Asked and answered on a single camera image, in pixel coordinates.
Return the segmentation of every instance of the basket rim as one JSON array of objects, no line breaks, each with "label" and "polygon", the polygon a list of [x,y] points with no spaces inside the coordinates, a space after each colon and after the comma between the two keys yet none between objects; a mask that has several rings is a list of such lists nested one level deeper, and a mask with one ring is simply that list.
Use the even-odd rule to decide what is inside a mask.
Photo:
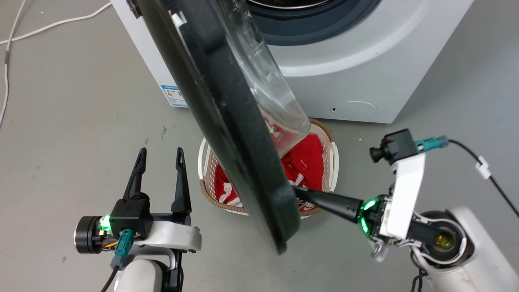
[{"label": "basket rim", "polygon": [[[314,125],[320,127],[326,133],[326,135],[328,136],[328,139],[330,140],[330,143],[335,142],[335,139],[334,139],[332,133],[330,132],[330,130],[328,130],[328,128],[322,122],[320,122],[314,118],[309,118],[309,120],[310,120],[311,124],[314,124]],[[214,206],[221,208],[221,209],[225,209],[225,210],[230,210],[230,211],[247,214],[247,211],[245,210],[245,208],[230,206],[230,205],[227,205],[224,203],[220,203],[217,200],[213,199],[213,197],[211,197],[211,195],[207,191],[206,182],[203,179],[200,179],[200,188],[202,189],[202,193],[206,197],[206,199]],[[299,211],[299,217],[311,216],[311,215],[319,213],[321,210],[322,210],[321,208],[317,207],[310,211]]]}]

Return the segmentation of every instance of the teal connector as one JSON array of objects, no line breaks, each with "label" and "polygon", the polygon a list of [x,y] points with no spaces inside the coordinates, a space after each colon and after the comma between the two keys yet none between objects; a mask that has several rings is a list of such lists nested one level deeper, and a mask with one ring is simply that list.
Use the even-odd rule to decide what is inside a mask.
[{"label": "teal connector", "polygon": [[416,150],[418,153],[433,150],[436,148],[443,148],[449,145],[449,140],[446,136],[430,137],[424,140],[415,141]]},{"label": "teal connector", "polygon": [[113,268],[119,267],[122,269],[126,266],[126,262],[128,260],[128,253],[133,246],[133,241],[135,239],[135,235],[131,229],[124,229],[121,232],[119,237],[119,243],[115,247],[115,256],[110,263],[110,266]]}]

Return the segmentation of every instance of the green led light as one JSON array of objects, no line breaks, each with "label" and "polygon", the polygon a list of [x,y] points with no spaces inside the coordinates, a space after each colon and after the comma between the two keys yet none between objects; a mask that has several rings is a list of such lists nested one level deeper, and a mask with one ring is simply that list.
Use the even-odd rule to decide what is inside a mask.
[{"label": "green led light", "polygon": [[364,231],[364,233],[366,233],[366,235],[369,235],[370,231],[367,228],[366,220],[364,219],[364,217],[360,218],[360,225],[362,226],[362,231]]},{"label": "green led light", "polygon": [[367,202],[364,206],[362,206],[363,210],[368,210],[369,208],[373,207],[377,202],[375,200],[371,200]]},{"label": "green led light", "polygon": [[101,221],[99,222],[99,227],[101,227],[101,230],[104,230],[108,233],[112,232],[112,227],[110,226],[110,215],[106,215],[103,218],[101,218]]}]

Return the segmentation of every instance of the floor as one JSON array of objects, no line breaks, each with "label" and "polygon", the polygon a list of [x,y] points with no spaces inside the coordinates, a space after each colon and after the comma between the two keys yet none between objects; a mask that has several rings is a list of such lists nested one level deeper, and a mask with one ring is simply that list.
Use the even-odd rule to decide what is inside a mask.
[{"label": "floor", "polygon": [[[92,13],[106,0],[29,2],[17,35]],[[8,37],[20,3],[0,2],[0,39]],[[448,135],[483,154],[519,205],[518,10],[514,0],[475,0],[393,124],[326,122],[340,152],[337,193],[369,198],[386,192],[392,173],[387,164],[373,164],[367,150],[384,134],[408,127],[416,139]],[[202,252],[184,258],[185,291],[409,290],[417,270],[408,250],[391,249],[376,263],[359,228],[339,218],[320,213],[305,219],[278,257],[259,244],[248,217],[208,203],[196,171],[202,134],[188,110],[168,105],[113,8],[12,49],[11,96],[0,129],[5,291],[102,287],[112,255],[78,254],[72,234],[81,216],[110,212],[144,146],[142,188],[153,212],[168,211],[175,150],[185,151],[192,219],[203,235]],[[432,151],[417,210],[457,205],[475,212],[519,270],[517,218],[467,154],[456,147]]]}]

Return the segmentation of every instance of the white cable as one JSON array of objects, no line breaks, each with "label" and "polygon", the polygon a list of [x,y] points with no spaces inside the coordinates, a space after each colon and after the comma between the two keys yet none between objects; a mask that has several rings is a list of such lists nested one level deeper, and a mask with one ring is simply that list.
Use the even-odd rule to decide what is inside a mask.
[{"label": "white cable", "polygon": [[109,2],[109,3],[106,3],[103,7],[99,8],[99,10],[97,10],[96,12],[94,12],[94,13],[92,13],[90,15],[58,21],[58,22],[55,22],[55,23],[50,24],[48,26],[45,26],[45,27],[43,27],[43,28],[41,28],[39,30],[35,30],[35,31],[30,32],[28,34],[24,34],[22,36],[18,36],[18,37],[13,38],[13,35],[15,34],[16,26],[18,24],[18,19],[20,18],[20,15],[22,13],[22,8],[25,5],[25,1],[26,0],[23,0],[22,5],[20,6],[20,10],[18,10],[18,14],[16,15],[15,22],[12,25],[11,34],[9,35],[9,39],[0,42],[0,45],[7,44],[7,50],[6,50],[6,54],[5,54],[5,70],[4,70],[5,98],[4,98],[4,105],[2,107],[2,113],[0,114],[0,127],[2,126],[2,121],[4,120],[5,110],[7,108],[7,99],[9,97],[8,64],[9,64],[9,53],[10,53],[9,50],[11,48],[11,43],[14,42],[14,41],[18,41],[20,39],[29,37],[31,35],[35,35],[35,34],[40,33],[42,31],[46,31],[47,29],[53,28],[54,26],[57,26],[57,25],[60,25],[60,24],[64,24],[64,23],[72,22],[72,21],[76,21],[76,20],[83,20],[83,19],[92,18],[92,17],[98,15],[99,13],[101,13],[101,11],[105,10],[106,8],[108,8],[110,5],[112,5],[112,2]]},{"label": "white cable", "polygon": [[4,70],[4,80],[5,80],[5,97],[4,97],[4,106],[2,107],[2,113],[0,114],[0,127],[2,126],[2,121],[4,120],[5,109],[7,108],[7,97],[9,96],[9,78],[7,77],[8,73],[8,65],[9,65],[9,49],[11,48],[12,36],[15,34],[16,25],[18,24],[18,19],[20,19],[20,15],[22,14],[23,6],[25,5],[25,0],[22,1],[22,5],[20,5],[20,9],[18,10],[18,14],[16,15],[15,22],[12,25],[11,33],[9,34],[9,39],[7,40],[7,49],[5,51],[5,70]]},{"label": "white cable", "polygon": [[[64,24],[64,23],[72,22],[72,21],[76,21],[76,20],[83,20],[83,19],[89,19],[89,18],[92,18],[92,17],[98,15],[99,13],[101,13],[101,11],[107,9],[110,5],[112,5],[112,2],[110,2],[110,3],[106,3],[103,7],[99,8],[99,10],[97,10],[96,12],[94,12],[94,13],[92,13],[92,14],[90,14],[90,15],[86,15],[86,16],[81,16],[81,17],[76,17],[76,18],[71,18],[71,19],[65,19],[65,20],[62,20],[62,21],[58,21],[58,22],[56,22],[56,23],[49,24],[48,26],[45,26],[45,27],[43,27],[43,28],[41,28],[41,29],[39,29],[39,30],[35,30],[35,31],[33,31],[33,32],[30,32],[30,33],[28,33],[28,34],[24,34],[24,35],[21,35],[21,36],[17,36],[17,37],[15,37],[15,38],[13,38],[12,41],[13,41],[13,42],[14,42],[14,41],[19,41],[19,40],[21,40],[21,39],[23,39],[23,38],[29,37],[29,36],[31,36],[31,35],[35,35],[35,34],[40,33],[40,32],[42,32],[42,31],[46,31],[47,29],[53,28],[54,26],[57,26],[57,25],[60,25],[60,24]],[[8,39],[5,40],[5,41],[1,41],[1,42],[0,42],[0,45],[2,45],[2,44],[7,44],[8,41],[9,41]]]}]

